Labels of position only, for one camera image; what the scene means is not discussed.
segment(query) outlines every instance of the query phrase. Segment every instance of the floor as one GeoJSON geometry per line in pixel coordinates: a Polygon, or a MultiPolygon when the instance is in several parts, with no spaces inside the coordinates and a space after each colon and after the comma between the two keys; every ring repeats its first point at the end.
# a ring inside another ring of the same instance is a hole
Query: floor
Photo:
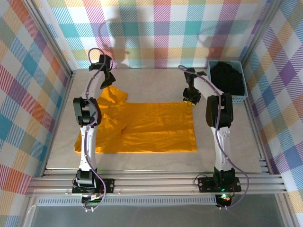
{"type": "MultiPolygon", "coordinates": [[[[114,86],[129,94],[127,102],[182,102],[187,84],[183,73],[177,69],[119,69],[112,70],[114,86]]],[[[79,125],[74,117],[72,100],[79,97],[89,78],[88,70],[78,70],[54,140],[48,168],[78,168],[80,154],[74,152],[79,125]]],[[[205,121],[206,100],[201,98],[193,107],[193,117],[198,151],[190,153],[149,154],[96,154],[99,169],[111,170],[214,170],[214,138],[205,121]]],[[[258,148],[252,134],[244,104],[234,104],[231,127],[233,162],[246,172],[260,173],[258,148]]]]}

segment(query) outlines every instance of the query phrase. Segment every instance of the purple cable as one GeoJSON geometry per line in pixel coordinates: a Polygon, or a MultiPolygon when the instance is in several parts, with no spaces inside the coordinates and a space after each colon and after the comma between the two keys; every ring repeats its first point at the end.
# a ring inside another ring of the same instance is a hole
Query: purple cable
{"type": "Polygon", "coordinates": [[[218,97],[219,97],[218,117],[217,117],[216,128],[215,128],[215,129],[216,129],[216,130],[215,130],[215,137],[216,137],[218,146],[219,146],[221,152],[224,154],[225,158],[227,158],[227,160],[229,161],[229,163],[230,163],[235,169],[237,169],[237,170],[239,170],[241,173],[243,173],[243,174],[245,175],[245,177],[246,177],[246,180],[247,180],[247,187],[246,187],[246,189],[245,189],[244,194],[241,196],[241,198],[240,198],[235,204],[229,206],[229,208],[232,208],[232,207],[236,206],[238,203],[240,203],[241,200],[244,198],[244,196],[247,194],[248,188],[249,188],[249,186],[250,186],[250,180],[249,180],[247,174],[246,174],[243,170],[241,170],[240,168],[238,168],[238,167],[230,160],[230,158],[227,156],[227,154],[224,152],[223,148],[222,148],[221,145],[220,145],[220,141],[219,141],[219,137],[218,137],[218,129],[219,129],[219,121],[220,121],[220,115],[221,115],[221,95],[220,95],[219,92],[216,90],[216,88],[214,87],[214,85],[213,85],[211,82],[209,82],[208,80],[206,80],[205,78],[201,77],[200,75],[198,75],[198,74],[196,74],[196,73],[194,73],[194,72],[188,71],[187,68],[186,68],[185,66],[183,66],[183,65],[179,65],[179,66],[178,66],[178,69],[182,70],[183,72],[186,72],[186,73],[189,73],[189,74],[193,74],[193,75],[198,76],[200,79],[202,79],[203,81],[205,81],[205,82],[214,90],[214,92],[215,92],[215,93],[218,95],[218,97]]]}
{"type": "MultiPolygon", "coordinates": [[[[97,47],[91,48],[91,49],[89,50],[89,53],[88,53],[88,57],[89,57],[90,63],[91,63],[90,52],[91,52],[92,50],[99,50],[99,51],[102,52],[103,55],[105,55],[105,53],[104,53],[101,49],[99,49],[99,48],[97,48],[97,47]]],[[[88,155],[87,155],[87,153],[88,153],[88,151],[87,151],[87,134],[88,134],[88,131],[89,131],[90,126],[92,126],[93,124],[95,124],[95,123],[97,122],[97,120],[98,120],[98,110],[97,110],[97,108],[95,107],[95,105],[94,105],[94,104],[90,101],[90,99],[89,99],[89,88],[90,88],[90,85],[91,85],[92,81],[93,81],[94,78],[98,75],[98,73],[100,73],[100,71],[102,70],[102,68],[104,67],[104,65],[105,65],[105,60],[104,60],[104,62],[102,63],[100,69],[99,69],[99,70],[93,75],[93,77],[89,80],[89,84],[88,84],[88,86],[87,86],[87,88],[86,88],[86,93],[85,93],[86,100],[89,102],[89,104],[91,104],[91,105],[94,107],[96,115],[95,115],[95,120],[94,120],[92,123],[88,124],[88,125],[86,126],[86,128],[85,128],[85,134],[84,134],[84,156],[85,156],[85,159],[86,159],[88,165],[90,166],[91,170],[92,170],[93,173],[100,179],[100,181],[102,182],[102,184],[103,184],[103,186],[104,186],[104,193],[103,193],[102,200],[100,201],[100,203],[99,203],[97,206],[94,207],[94,209],[97,209],[97,208],[100,206],[100,204],[103,203],[103,201],[104,201],[104,199],[105,199],[105,195],[106,195],[106,185],[105,185],[104,180],[101,178],[101,176],[98,175],[98,173],[96,172],[96,170],[95,170],[95,169],[93,168],[93,166],[91,165],[90,160],[89,160],[88,155]]],[[[86,203],[84,203],[84,209],[87,211],[88,209],[87,209],[87,207],[86,207],[86,203]]]]}

